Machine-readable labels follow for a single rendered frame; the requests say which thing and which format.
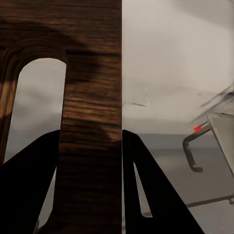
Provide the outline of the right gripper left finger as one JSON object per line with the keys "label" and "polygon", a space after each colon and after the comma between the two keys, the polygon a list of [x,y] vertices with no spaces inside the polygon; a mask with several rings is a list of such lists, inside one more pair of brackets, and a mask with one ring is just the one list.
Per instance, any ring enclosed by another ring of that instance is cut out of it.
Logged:
{"label": "right gripper left finger", "polygon": [[0,166],[0,234],[33,234],[57,167],[60,130]]}

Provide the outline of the cutting board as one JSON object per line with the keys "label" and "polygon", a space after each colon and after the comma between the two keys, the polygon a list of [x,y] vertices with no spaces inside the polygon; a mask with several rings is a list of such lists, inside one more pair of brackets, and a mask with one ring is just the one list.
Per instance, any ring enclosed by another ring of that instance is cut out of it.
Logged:
{"label": "cutting board", "polygon": [[66,63],[53,211],[33,234],[122,234],[122,0],[0,0],[0,166],[19,75]]}

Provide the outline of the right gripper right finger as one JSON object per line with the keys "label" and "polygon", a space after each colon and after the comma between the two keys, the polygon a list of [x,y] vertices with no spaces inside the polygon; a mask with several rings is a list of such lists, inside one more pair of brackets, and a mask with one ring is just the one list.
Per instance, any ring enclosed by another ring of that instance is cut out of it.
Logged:
{"label": "right gripper right finger", "polygon": [[[126,234],[204,234],[140,137],[122,131]],[[141,214],[134,163],[153,217]]]}

